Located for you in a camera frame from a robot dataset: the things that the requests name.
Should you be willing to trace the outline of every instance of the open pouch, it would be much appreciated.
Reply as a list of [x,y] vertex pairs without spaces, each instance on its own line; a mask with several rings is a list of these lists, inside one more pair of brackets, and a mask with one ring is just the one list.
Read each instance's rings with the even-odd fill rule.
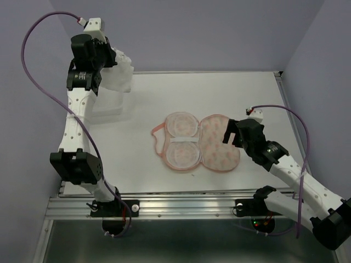
[[240,151],[222,143],[228,120],[211,115],[199,122],[187,112],[172,113],[151,132],[156,153],[174,170],[191,170],[202,163],[213,171],[231,171],[239,163]]

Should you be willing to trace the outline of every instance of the wall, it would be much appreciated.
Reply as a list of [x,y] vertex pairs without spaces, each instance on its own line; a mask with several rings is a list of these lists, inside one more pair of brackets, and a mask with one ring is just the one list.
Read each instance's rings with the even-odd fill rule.
[[[59,187],[49,154],[58,148],[66,113],[34,87],[20,62],[26,31],[51,11],[47,0],[5,0],[0,9],[0,258],[6,263],[32,261],[48,198]],[[71,57],[57,17],[42,22],[26,48],[35,79],[63,100]]]
[[[102,17],[136,71],[283,70],[323,0],[50,0]],[[69,36],[80,33],[62,20]]]
[[[350,25],[351,1],[327,0],[283,74],[289,103],[311,134],[313,175],[347,199],[351,197]],[[351,251],[351,240],[348,244]]]

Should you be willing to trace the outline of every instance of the cable connector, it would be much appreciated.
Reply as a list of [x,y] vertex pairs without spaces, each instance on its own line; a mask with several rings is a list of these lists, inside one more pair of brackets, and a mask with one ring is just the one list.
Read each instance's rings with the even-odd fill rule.
[[77,20],[77,23],[85,28],[85,26],[87,25],[88,21],[85,20],[84,18],[80,18],[79,20]]

